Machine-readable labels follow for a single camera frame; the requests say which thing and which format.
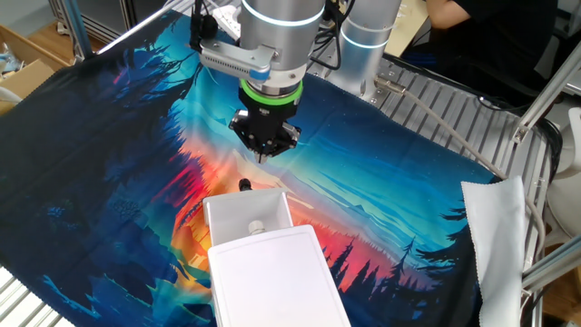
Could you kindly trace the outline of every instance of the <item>colorful tapestry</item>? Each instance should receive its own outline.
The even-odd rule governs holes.
[[[170,12],[0,118],[0,263],[78,326],[215,326],[201,203],[248,178],[289,190],[353,326],[477,325],[460,182],[493,175],[311,75],[299,145],[257,164],[189,26]]]

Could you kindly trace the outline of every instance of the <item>white cloth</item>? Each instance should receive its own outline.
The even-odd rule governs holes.
[[[481,327],[518,327],[527,225],[520,177],[462,183],[482,292]]]

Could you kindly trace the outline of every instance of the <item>green ring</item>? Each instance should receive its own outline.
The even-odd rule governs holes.
[[[302,81],[300,81],[299,88],[297,88],[297,90],[295,92],[293,92],[289,96],[285,96],[285,97],[279,98],[279,99],[272,99],[272,98],[266,97],[262,94],[258,94],[256,91],[254,91],[248,85],[248,82],[246,80],[240,80],[240,86],[242,87],[242,90],[244,90],[244,92],[252,100],[254,100],[258,103],[261,103],[261,104],[266,104],[266,105],[278,106],[278,105],[290,104],[290,103],[294,102],[295,100],[297,100],[298,98],[300,98],[300,96],[302,95]]]

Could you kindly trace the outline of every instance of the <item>white plastic box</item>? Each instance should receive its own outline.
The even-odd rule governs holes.
[[[317,235],[310,225],[292,226],[284,190],[230,193],[203,204],[218,326],[350,326]],[[250,235],[257,220],[265,232]]]

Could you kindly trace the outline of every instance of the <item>white ring light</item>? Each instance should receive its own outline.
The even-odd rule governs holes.
[[[319,17],[321,15],[323,15],[323,12],[325,11],[325,7],[323,6],[323,8],[320,10],[320,12],[318,14],[314,15],[311,18],[303,19],[303,20],[300,20],[300,21],[283,21],[283,20],[280,20],[280,19],[270,18],[267,15],[263,15],[263,14],[257,12],[254,8],[252,8],[250,5],[248,5],[248,3],[246,2],[246,0],[242,0],[242,4],[256,18],[259,18],[259,19],[261,19],[262,21],[264,21],[266,23],[270,23],[270,24],[278,25],[278,26],[284,26],[284,27],[297,27],[297,26],[308,25],[308,24],[310,24],[312,22],[315,22],[317,19],[319,19]]]
[[[341,35],[343,35],[343,38],[345,40],[347,40],[349,43],[351,43],[352,45],[356,45],[356,46],[361,47],[361,48],[364,48],[364,49],[377,49],[379,47],[385,46],[388,43],[388,41],[389,41],[389,40],[387,40],[386,42],[382,43],[381,45],[362,45],[362,44],[359,44],[359,43],[351,40],[350,38],[348,38],[345,35],[345,32],[343,32],[343,29],[342,28],[341,28]]]

